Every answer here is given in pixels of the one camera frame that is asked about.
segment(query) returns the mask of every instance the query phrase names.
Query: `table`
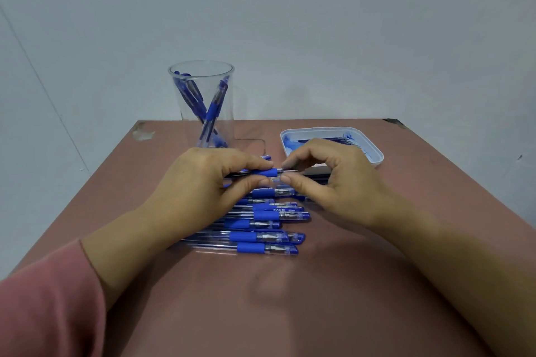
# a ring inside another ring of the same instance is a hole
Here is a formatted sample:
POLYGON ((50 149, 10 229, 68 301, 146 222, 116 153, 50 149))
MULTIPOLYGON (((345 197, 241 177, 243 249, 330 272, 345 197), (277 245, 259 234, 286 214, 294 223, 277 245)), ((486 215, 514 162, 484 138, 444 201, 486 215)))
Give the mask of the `table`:
MULTIPOLYGON (((235 134, 262 139, 277 166, 280 131, 321 126, 363 131, 385 154, 386 183, 445 223, 536 258, 532 228, 409 129, 381 119, 237 121, 235 134)), ((180 121, 136 124, 18 267, 142 204, 185 149, 180 121), (140 130, 154 134, 140 139, 140 130)), ((105 355, 491 354, 397 250, 329 218, 313 211, 311 223, 288 228, 307 234, 298 257, 164 252, 111 310, 105 355)))

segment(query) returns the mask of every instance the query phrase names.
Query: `plastic tray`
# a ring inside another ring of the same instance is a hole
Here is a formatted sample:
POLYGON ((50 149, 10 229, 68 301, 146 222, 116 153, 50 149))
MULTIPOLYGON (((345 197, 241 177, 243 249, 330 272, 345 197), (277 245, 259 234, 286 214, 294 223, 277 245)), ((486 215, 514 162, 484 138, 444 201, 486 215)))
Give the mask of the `plastic tray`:
MULTIPOLYGON (((285 155, 288 155, 300 145, 298 140, 311 138, 346 137, 352 139, 365 153, 370 163, 375 167, 382 163, 383 153, 362 132, 353 127, 311 127, 307 129, 289 129, 281 132, 281 144, 285 155)), ((330 169, 325 164, 317 164, 311 167, 305 174, 329 173, 330 169)))

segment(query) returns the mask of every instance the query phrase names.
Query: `pink shirt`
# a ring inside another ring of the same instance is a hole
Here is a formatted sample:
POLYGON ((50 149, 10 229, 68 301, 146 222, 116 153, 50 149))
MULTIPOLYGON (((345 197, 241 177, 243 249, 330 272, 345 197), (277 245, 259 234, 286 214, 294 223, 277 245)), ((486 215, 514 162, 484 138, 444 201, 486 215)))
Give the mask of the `pink shirt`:
POLYGON ((0 282, 0 356, 97 357, 106 306, 79 241, 0 282))

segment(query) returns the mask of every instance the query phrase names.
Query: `pen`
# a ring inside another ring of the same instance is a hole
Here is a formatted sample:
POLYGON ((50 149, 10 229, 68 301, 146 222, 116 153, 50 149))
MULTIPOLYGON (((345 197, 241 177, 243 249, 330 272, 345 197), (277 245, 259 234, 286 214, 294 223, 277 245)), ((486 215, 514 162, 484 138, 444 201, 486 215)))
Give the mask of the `pen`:
MULTIPOLYGON (((357 145, 355 141, 348 137, 325 137, 322 140, 335 141, 336 143, 346 144, 346 145, 357 145)), ((298 140, 298 143, 305 144, 309 139, 298 140)))
POLYGON ((283 172, 296 172, 295 170, 284 170, 283 168, 271 168, 269 170, 242 170, 238 172, 231 172, 227 174, 225 178, 233 179, 244 177, 246 175, 264 175, 265 177, 274 178, 281 175, 283 172))
POLYGON ((266 230, 240 232, 231 230, 201 230, 183 241, 233 241, 250 243, 292 243, 299 245, 305 240, 304 233, 285 232, 284 230, 266 230))
POLYGON ((212 227, 225 229, 280 229, 280 221, 253 220, 253 219, 220 219, 215 221, 212 227))
POLYGON ((235 206, 237 205, 247 205, 251 203, 274 203, 273 199, 252 199, 252 198, 242 198, 240 199, 235 206))
POLYGON ((199 136, 199 141, 197 142, 198 147, 207 148, 209 146, 212 130, 214 130, 214 124, 220 115, 221 107, 224 104, 225 93, 227 93, 227 89, 229 88, 227 85, 228 79, 229 77, 225 76, 225 78, 220 81, 218 90, 214 94, 214 98, 210 103, 206 113, 205 123, 203 124, 203 130, 201 131, 201 136, 199 136))
POLYGON ((279 202, 279 203, 252 203, 250 205, 234 205, 234 210, 242 209, 243 212, 253 211, 253 210, 275 210, 280 209, 302 212, 304 209, 301 206, 298 206, 297 202, 279 202))
POLYGON ((298 248, 292 244, 281 245, 268 243, 203 243, 199 241, 186 241, 185 243, 194 248, 210 248, 214 250, 247 252, 251 254, 298 255, 298 248))
POLYGON ((309 212, 275 212, 272 210, 255 210, 253 212, 228 212, 224 219, 252 219, 252 220, 309 220, 309 212))
MULTIPOLYGON (((178 79, 173 78, 175 86, 177 86, 178 91, 181 93, 182 98, 186 104, 190 107, 195 117, 204 125, 206 118, 206 106, 203 102, 203 96, 197 88, 197 84, 190 79, 178 79)), ((219 136, 217 130, 214 130, 214 145, 216 147, 227 147, 227 143, 223 138, 219 136)))
POLYGON ((295 194, 292 188, 256 188, 245 198, 289 198, 295 194))

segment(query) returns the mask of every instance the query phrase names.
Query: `glass cup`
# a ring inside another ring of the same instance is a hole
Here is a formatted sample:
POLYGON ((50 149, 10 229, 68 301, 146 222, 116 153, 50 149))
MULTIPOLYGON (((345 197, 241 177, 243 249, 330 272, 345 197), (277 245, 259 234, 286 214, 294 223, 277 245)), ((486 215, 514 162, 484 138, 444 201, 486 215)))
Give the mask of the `glass cup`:
POLYGON ((188 145, 233 147, 235 145, 232 88, 234 67, 221 61, 186 61, 172 65, 168 68, 168 72, 175 85, 188 145), (217 114, 217 117, 212 127, 210 120, 213 113, 217 114), (205 138, 200 141, 204 128, 205 138))

